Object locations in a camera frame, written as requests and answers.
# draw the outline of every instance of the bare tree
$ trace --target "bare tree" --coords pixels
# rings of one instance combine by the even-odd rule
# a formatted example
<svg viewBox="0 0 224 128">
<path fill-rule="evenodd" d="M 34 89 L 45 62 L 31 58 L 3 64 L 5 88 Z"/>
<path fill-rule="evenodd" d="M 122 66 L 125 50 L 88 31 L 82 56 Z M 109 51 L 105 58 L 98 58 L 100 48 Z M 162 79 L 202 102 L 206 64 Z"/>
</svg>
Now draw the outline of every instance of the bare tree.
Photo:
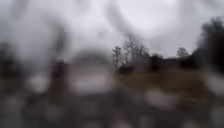
<svg viewBox="0 0 224 128">
<path fill-rule="evenodd" d="M 113 62 L 115 64 L 116 71 L 119 68 L 119 65 L 122 63 L 122 51 L 119 46 L 116 46 L 114 49 L 112 49 L 113 54 Z"/>
<path fill-rule="evenodd" d="M 130 60 L 132 61 L 140 56 L 149 56 L 149 49 L 146 48 L 143 44 L 138 43 L 131 36 L 129 36 L 128 39 L 125 41 L 124 51 L 126 56 L 130 56 Z"/>
<path fill-rule="evenodd" d="M 189 56 L 189 53 L 187 52 L 187 50 L 183 47 L 180 47 L 177 51 L 177 56 L 178 57 L 187 57 Z"/>
</svg>

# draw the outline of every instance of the overcast sky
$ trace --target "overcast sky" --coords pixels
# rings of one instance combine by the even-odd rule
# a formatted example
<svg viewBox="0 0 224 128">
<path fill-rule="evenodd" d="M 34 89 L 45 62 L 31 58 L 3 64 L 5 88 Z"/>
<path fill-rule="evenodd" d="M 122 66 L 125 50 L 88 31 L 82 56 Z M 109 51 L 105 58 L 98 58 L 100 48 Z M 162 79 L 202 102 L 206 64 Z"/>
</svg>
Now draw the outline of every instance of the overcast sky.
<svg viewBox="0 0 224 128">
<path fill-rule="evenodd" d="M 5 5 L 10 5 L 12 1 L 15 0 L 0 1 L 4 3 L 0 5 L 1 16 L 8 11 L 9 6 Z M 45 6 L 54 13 L 60 10 L 60 6 L 62 8 L 71 6 L 70 4 L 63 4 L 66 1 L 75 1 L 78 8 L 77 14 L 83 15 L 79 19 L 81 26 L 83 26 L 80 33 L 89 39 L 86 42 L 106 42 L 105 44 L 110 48 L 115 45 L 122 45 L 122 35 L 115 32 L 103 16 L 102 7 L 106 6 L 109 0 L 48 0 L 48 3 L 60 1 L 60 4 L 52 8 L 47 6 L 46 0 L 38 1 L 44 1 L 44 4 L 40 4 L 41 2 L 33 3 L 38 3 L 41 7 Z M 124 19 L 139 30 L 143 36 L 148 37 L 144 44 L 149 47 L 151 52 L 161 53 L 165 57 L 175 56 L 179 47 L 185 47 L 191 52 L 196 48 L 201 25 L 212 17 L 224 14 L 223 0 L 116 1 Z"/>
<path fill-rule="evenodd" d="M 88 1 L 92 3 L 91 9 L 95 7 L 97 10 L 99 3 L 105 0 L 85 2 Z M 201 25 L 212 17 L 224 15 L 223 0 L 117 0 L 117 3 L 124 19 L 148 37 L 144 44 L 151 52 L 159 52 L 166 57 L 176 56 L 179 47 L 192 52 L 197 47 Z M 92 11 L 91 14 L 96 16 L 100 13 Z M 102 30 L 102 33 L 106 35 L 109 32 Z M 119 39 L 115 37 L 108 45 L 122 45 L 123 40 Z"/>
</svg>

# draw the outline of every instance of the tree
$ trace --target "tree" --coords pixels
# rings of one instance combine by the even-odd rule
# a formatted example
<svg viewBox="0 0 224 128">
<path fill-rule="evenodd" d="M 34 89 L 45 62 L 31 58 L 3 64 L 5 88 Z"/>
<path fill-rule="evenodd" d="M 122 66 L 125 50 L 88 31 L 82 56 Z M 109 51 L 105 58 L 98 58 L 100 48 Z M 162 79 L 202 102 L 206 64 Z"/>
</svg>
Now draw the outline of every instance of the tree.
<svg viewBox="0 0 224 128">
<path fill-rule="evenodd" d="M 177 56 L 178 57 L 187 57 L 187 56 L 189 56 L 189 53 L 187 52 L 187 50 L 185 49 L 185 48 L 183 48 L 183 47 L 180 47 L 179 49 L 178 49 L 178 51 L 177 51 Z"/>
<path fill-rule="evenodd" d="M 134 61 L 136 58 L 139 58 L 140 56 L 149 56 L 149 49 L 146 48 L 143 44 L 135 42 L 134 38 L 131 36 L 129 36 L 125 41 L 124 51 L 126 58 L 130 56 L 129 60 L 132 61 Z"/>
<path fill-rule="evenodd" d="M 202 58 L 204 64 L 224 72 L 224 25 L 221 18 L 213 18 L 202 26 Z"/>
<path fill-rule="evenodd" d="M 116 46 L 112 49 L 113 62 L 115 64 L 116 71 L 118 71 L 119 65 L 122 63 L 122 51 L 119 46 Z"/>
</svg>

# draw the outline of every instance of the sky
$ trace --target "sky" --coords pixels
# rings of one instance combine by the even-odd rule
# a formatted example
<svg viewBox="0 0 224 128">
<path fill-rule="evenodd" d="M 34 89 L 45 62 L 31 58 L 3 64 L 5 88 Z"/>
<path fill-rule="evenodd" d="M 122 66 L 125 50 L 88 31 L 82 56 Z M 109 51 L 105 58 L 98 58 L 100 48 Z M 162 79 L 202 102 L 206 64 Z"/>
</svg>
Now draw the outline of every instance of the sky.
<svg viewBox="0 0 224 128">
<path fill-rule="evenodd" d="M 1 19 L 8 18 L 7 13 L 15 1 L 0 1 L 0 15 L 5 16 Z M 40 10 L 48 9 L 52 14 L 60 13 L 63 15 L 62 20 L 66 19 L 66 16 L 71 13 L 69 12 L 72 10 L 71 8 L 75 7 L 73 15 L 77 18 L 67 19 L 79 22 L 78 35 L 81 35 L 82 42 L 86 43 L 71 46 L 74 49 L 82 49 L 81 47 L 86 47 L 89 42 L 94 42 L 97 45 L 104 44 L 110 49 L 124 43 L 122 34 L 117 32 L 104 16 L 103 8 L 110 0 L 30 1 L 33 2 L 33 10 L 35 7 L 40 7 Z M 158 52 L 164 57 L 176 56 L 179 47 L 185 47 L 192 52 L 197 47 L 201 25 L 212 17 L 224 15 L 223 0 L 116 0 L 116 2 L 123 18 L 142 36 L 147 37 L 143 44 L 151 52 Z M 24 26 L 32 26 L 36 22 L 31 21 L 31 24 L 24 24 Z"/>
<path fill-rule="evenodd" d="M 123 16 L 143 35 L 152 52 L 175 56 L 179 47 L 197 47 L 201 25 L 224 15 L 223 0 L 121 0 Z"/>
</svg>

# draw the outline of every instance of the grass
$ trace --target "grass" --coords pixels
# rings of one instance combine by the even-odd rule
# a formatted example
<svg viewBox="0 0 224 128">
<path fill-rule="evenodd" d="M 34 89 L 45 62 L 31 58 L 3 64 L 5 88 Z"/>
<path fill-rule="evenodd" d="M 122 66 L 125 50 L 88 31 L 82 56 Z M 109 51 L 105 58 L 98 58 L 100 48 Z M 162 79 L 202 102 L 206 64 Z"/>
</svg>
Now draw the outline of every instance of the grass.
<svg viewBox="0 0 224 128">
<path fill-rule="evenodd" d="M 179 107 L 192 108 L 207 101 L 209 91 L 203 82 L 202 72 L 197 70 L 165 70 L 157 73 L 134 73 L 118 75 L 122 85 L 141 91 L 157 88 L 164 92 L 177 94 Z"/>
</svg>

